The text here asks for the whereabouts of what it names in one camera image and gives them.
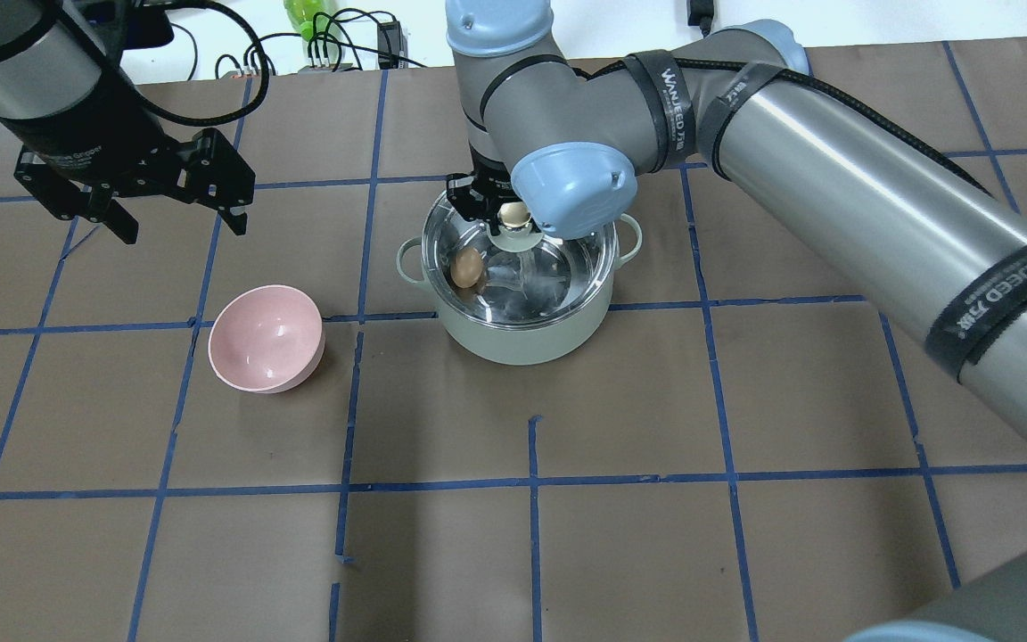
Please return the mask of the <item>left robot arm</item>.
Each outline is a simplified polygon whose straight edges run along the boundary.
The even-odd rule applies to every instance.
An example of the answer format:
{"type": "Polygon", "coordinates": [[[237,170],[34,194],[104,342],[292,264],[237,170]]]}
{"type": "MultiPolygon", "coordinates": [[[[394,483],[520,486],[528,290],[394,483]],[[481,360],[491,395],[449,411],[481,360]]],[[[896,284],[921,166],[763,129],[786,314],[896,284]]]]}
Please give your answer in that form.
{"type": "Polygon", "coordinates": [[[270,74],[239,109],[192,117],[143,95],[121,52],[72,1],[0,1],[0,125],[21,141],[13,178],[54,218],[88,220],[126,244],[139,224],[121,200],[147,196],[208,207],[244,235],[256,174],[223,126],[259,109],[270,74]]]}

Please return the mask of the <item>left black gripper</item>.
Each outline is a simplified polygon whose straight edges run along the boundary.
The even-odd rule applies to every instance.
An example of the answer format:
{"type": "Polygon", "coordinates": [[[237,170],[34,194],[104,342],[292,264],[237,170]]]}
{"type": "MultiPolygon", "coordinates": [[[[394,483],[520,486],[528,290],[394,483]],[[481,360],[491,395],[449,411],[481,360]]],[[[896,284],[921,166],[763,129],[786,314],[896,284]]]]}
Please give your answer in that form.
{"type": "Polygon", "coordinates": [[[138,98],[121,74],[101,70],[71,105],[15,118],[13,133],[32,154],[18,160],[17,182],[54,218],[101,224],[124,244],[137,243],[139,223],[118,196],[200,204],[245,235],[256,174],[239,150],[217,128],[177,141],[138,98]]]}

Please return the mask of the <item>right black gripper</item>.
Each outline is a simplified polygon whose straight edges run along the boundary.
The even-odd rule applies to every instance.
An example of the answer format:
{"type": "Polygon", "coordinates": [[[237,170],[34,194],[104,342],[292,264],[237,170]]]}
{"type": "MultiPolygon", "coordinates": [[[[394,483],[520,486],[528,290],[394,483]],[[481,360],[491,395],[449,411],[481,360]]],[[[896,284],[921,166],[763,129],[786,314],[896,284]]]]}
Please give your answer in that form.
{"type": "Polygon", "coordinates": [[[446,200],[465,222],[484,219],[490,236],[505,230],[501,212],[503,204],[519,201],[514,191],[509,171],[501,161],[469,147],[469,172],[446,175],[446,200]]]}

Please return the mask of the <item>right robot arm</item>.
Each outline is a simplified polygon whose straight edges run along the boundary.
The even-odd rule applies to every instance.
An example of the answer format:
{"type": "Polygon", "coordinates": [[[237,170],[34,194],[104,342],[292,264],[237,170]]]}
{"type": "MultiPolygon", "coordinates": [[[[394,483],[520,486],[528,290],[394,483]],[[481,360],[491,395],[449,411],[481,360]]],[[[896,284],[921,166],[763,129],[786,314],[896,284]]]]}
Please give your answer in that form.
{"type": "MultiPolygon", "coordinates": [[[[698,153],[851,277],[945,373],[1027,441],[1027,219],[855,98],[764,20],[580,78],[546,1],[448,1],[474,174],[452,194],[522,201],[574,239],[627,211],[643,172],[698,153]]],[[[855,641],[1027,641],[1027,552],[855,641]]]]}

